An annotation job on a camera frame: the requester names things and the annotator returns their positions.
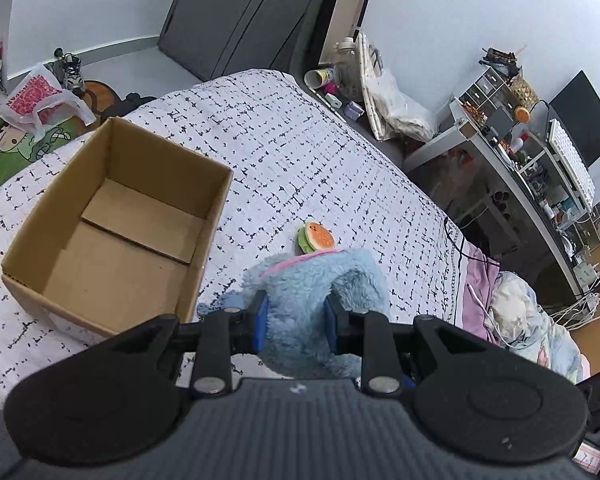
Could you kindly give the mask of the fluffy blue plush toy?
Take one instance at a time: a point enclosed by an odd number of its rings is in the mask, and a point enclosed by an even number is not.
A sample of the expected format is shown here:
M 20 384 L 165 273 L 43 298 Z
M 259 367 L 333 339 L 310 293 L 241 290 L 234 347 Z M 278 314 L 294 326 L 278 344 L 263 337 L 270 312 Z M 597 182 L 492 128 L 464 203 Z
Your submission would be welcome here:
M 268 318 L 259 358 L 269 370 L 285 377 L 361 375 L 358 356 L 335 356 L 330 352 L 324 302 L 332 292 L 346 310 L 390 314 L 386 280 L 365 248 L 265 258 L 245 271 L 241 289 L 219 296 L 209 309 L 245 309 L 260 290 L 268 296 Z

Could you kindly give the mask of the burger plush toy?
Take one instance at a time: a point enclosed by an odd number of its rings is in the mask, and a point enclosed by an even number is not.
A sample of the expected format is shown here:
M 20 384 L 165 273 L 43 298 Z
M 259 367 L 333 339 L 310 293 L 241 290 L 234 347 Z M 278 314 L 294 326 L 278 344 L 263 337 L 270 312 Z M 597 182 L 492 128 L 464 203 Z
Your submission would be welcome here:
M 297 243 L 304 254 L 334 249 L 335 239 L 328 229 L 314 221 L 306 222 L 297 232 Z

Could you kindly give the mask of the pink bed sheet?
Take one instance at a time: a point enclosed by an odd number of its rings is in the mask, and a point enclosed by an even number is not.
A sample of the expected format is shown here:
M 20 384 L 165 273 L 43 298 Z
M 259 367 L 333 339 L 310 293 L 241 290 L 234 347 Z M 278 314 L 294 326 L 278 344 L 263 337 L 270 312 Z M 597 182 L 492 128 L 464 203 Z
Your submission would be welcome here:
M 492 344 L 495 338 L 486 326 L 486 310 L 498 272 L 498 262 L 488 258 L 475 245 L 460 243 L 460 299 L 457 301 L 454 324 Z

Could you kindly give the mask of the white black patterned bedspread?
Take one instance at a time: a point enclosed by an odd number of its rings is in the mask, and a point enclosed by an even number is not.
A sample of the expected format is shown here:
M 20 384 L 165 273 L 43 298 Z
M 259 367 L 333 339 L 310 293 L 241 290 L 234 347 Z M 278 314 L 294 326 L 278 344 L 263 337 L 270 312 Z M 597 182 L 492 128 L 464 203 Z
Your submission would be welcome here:
M 131 120 L 233 171 L 200 301 L 237 288 L 245 270 L 265 257 L 289 252 L 302 223 L 315 220 L 341 246 L 374 254 L 396 321 L 431 314 L 460 324 L 468 247 L 460 230 L 291 76 L 247 70 L 167 94 Z M 78 149 L 78 142 L 58 148 L 0 186 L 0 265 L 27 214 Z M 21 378 L 92 339 L 58 318 L 44 322 L 24 312 L 0 271 L 0 406 Z

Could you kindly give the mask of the brown cardboard box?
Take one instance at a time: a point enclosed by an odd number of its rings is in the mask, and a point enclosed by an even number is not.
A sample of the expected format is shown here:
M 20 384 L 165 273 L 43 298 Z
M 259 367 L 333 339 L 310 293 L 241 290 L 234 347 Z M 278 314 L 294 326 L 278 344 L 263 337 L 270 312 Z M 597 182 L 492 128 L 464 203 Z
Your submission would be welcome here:
M 2 262 L 23 309 L 111 337 L 192 315 L 233 173 L 122 118 L 107 120 L 23 222 Z

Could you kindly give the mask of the cream crumpled blanket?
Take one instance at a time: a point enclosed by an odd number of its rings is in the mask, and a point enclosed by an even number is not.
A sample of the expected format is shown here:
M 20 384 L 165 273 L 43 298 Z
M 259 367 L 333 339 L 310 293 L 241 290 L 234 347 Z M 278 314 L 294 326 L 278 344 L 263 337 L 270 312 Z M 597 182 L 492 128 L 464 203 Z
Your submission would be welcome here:
M 498 274 L 484 326 L 505 350 L 562 375 L 573 384 L 591 377 L 590 363 L 568 330 L 542 309 L 534 290 L 513 272 Z

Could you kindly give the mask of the clear plastic bag bedside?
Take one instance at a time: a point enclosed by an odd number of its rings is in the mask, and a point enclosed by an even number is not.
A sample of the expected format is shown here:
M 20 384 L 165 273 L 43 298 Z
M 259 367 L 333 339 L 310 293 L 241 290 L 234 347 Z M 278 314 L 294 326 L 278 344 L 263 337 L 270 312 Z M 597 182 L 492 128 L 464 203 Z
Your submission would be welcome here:
M 434 113 L 404 94 L 390 70 L 380 76 L 364 75 L 362 92 L 374 138 L 385 142 L 407 136 L 427 143 L 437 134 Z

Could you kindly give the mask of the white desk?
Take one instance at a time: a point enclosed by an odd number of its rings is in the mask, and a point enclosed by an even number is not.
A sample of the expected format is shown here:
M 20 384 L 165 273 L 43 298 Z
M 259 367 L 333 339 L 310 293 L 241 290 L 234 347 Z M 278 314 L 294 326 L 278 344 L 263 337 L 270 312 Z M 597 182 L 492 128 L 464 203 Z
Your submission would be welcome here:
M 513 162 L 486 140 L 457 99 L 443 109 L 439 127 L 437 136 L 405 157 L 405 172 L 471 244 L 524 278 L 543 306 L 582 298 L 565 237 Z

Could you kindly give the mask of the paper cup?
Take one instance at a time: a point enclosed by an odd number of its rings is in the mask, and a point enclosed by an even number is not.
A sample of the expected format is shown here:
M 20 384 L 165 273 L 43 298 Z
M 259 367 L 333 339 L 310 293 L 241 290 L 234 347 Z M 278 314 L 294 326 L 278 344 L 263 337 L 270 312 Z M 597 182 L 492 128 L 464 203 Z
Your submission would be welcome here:
M 311 90 L 318 90 L 336 82 L 335 70 L 332 66 L 324 66 L 309 70 L 304 74 L 304 84 Z

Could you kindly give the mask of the grey drawer organizer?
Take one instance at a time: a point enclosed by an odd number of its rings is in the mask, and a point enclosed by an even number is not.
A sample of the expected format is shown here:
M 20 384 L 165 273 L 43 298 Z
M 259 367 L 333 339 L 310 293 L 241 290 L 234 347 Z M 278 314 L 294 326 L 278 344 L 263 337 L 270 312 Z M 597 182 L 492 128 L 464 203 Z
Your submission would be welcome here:
M 491 115 L 502 108 L 509 115 L 518 105 L 505 80 L 492 67 L 479 65 L 456 88 L 457 99 Z

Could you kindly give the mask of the white keyboard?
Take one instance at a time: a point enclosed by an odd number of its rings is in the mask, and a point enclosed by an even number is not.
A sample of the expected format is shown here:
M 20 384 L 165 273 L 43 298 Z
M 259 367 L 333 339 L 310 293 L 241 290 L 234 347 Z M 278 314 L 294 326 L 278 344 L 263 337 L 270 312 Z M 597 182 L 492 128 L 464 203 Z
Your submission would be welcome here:
M 548 123 L 550 126 L 548 127 L 547 142 L 558 155 L 574 188 L 580 194 L 585 208 L 591 210 L 594 206 L 595 184 L 588 173 L 588 168 L 584 166 L 583 159 L 562 123 L 557 118 L 550 118 Z

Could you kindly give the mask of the green cartoon floor mat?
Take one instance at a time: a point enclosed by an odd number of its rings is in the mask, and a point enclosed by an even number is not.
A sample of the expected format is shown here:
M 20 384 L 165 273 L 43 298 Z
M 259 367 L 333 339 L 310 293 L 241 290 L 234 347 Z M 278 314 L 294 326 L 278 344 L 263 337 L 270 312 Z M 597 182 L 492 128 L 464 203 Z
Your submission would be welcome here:
M 31 133 L 16 129 L 0 117 L 0 186 L 32 162 L 96 129 L 99 124 L 96 119 L 94 124 L 86 126 L 79 117 L 71 117 L 35 141 Z

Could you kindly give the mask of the dark grey wardrobe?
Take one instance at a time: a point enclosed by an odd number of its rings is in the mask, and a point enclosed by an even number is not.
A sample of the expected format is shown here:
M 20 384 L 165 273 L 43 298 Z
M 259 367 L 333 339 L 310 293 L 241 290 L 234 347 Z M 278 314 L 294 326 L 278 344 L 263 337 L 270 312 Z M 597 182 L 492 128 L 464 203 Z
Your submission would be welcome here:
M 323 0 L 173 0 L 159 50 L 201 81 L 268 68 L 297 75 Z

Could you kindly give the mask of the black monitor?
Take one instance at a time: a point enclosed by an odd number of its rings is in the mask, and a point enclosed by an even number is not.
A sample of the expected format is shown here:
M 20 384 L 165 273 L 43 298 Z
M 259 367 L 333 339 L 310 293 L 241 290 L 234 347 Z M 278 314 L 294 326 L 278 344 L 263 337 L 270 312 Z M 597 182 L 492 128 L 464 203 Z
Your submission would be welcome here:
M 600 158 L 600 97 L 583 70 L 580 70 L 550 106 L 559 117 L 579 151 L 585 166 Z

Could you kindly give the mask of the pink printed plastic bag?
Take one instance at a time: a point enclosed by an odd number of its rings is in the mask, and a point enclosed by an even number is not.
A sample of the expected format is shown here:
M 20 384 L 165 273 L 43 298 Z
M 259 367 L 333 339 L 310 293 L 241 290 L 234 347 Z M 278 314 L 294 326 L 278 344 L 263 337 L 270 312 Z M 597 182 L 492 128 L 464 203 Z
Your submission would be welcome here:
M 45 133 L 71 117 L 86 126 L 96 117 L 84 101 L 61 87 L 42 63 L 36 64 L 0 106 L 0 117 L 39 141 Z

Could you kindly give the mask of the brown framed board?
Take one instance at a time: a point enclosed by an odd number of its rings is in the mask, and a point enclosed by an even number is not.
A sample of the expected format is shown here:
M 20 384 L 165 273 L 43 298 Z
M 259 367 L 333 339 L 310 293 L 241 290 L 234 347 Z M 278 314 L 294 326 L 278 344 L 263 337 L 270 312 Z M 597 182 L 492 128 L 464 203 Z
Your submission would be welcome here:
M 354 39 L 362 26 L 368 0 L 335 0 L 334 10 L 326 38 L 322 47 L 320 64 L 326 64 L 332 59 L 336 44 L 346 38 Z

